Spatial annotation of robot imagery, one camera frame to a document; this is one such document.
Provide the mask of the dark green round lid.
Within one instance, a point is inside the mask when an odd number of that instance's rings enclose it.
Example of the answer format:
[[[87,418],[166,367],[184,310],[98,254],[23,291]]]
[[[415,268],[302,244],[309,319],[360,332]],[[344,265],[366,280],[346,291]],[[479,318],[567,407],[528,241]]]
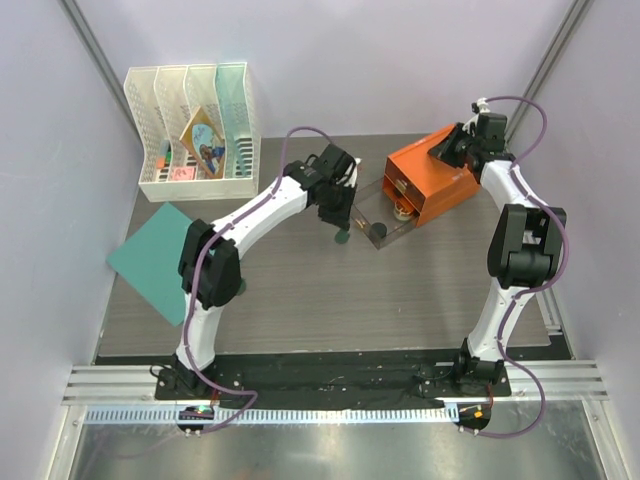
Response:
[[[339,245],[346,244],[350,239],[350,232],[346,230],[339,230],[334,236],[334,241]]]

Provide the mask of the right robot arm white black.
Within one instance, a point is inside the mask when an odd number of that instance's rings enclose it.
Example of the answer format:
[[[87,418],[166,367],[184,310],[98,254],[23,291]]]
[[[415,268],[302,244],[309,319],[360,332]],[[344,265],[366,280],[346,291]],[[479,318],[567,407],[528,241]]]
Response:
[[[466,168],[490,194],[500,217],[487,253],[490,291],[480,318],[464,339],[448,379],[465,395],[483,395],[505,381],[506,347],[528,301],[566,265],[566,213],[539,198],[506,147],[508,119],[481,98],[473,117],[456,124],[429,151],[452,167]]]

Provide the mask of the dark green round disc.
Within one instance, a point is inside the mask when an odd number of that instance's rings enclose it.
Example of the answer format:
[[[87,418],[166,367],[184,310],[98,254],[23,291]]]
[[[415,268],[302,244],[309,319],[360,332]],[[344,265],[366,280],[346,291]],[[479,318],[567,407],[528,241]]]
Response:
[[[241,280],[241,282],[240,282],[240,285],[239,285],[238,291],[237,291],[237,295],[238,295],[238,296],[243,295],[243,294],[245,293],[246,289],[247,289],[247,283],[246,283],[246,280],[245,280],[245,279],[242,279],[242,280]]]

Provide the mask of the gold compact jar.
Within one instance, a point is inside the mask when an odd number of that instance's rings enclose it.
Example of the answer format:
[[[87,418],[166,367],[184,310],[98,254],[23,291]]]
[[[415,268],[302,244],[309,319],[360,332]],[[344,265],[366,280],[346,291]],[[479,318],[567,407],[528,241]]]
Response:
[[[402,203],[396,202],[393,210],[394,218],[399,222],[407,222],[412,219],[413,211],[407,209]]]

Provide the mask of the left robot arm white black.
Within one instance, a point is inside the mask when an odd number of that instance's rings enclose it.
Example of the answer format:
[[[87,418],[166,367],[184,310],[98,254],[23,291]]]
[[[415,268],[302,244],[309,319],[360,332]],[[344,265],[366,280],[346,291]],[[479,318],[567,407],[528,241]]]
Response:
[[[256,198],[209,224],[189,226],[178,274],[186,315],[172,370],[175,385],[190,398],[213,387],[206,369],[215,359],[215,337],[224,307],[241,290],[241,260],[263,236],[288,218],[315,206],[321,221],[350,228],[360,160],[329,144],[319,155],[284,166]]]

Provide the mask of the black round cap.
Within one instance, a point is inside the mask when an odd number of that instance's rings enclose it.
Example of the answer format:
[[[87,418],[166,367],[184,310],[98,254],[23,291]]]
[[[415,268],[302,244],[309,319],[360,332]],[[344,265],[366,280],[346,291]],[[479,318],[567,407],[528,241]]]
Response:
[[[387,235],[387,226],[381,222],[372,224],[371,230],[379,238],[384,238]]]

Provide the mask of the clear drawer gold knob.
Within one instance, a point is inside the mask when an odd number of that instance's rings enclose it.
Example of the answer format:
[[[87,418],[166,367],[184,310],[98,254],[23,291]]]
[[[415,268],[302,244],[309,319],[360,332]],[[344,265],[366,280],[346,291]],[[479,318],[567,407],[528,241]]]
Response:
[[[380,178],[363,188],[358,188],[354,204],[351,209],[351,219],[365,237],[380,250],[416,228],[417,214],[413,211],[413,217],[407,222],[399,222],[394,218],[394,204],[401,200],[390,199],[383,191],[383,178]],[[387,235],[384,238],[377,237],[371,230],[371,225],[381,222],[387,226]]]

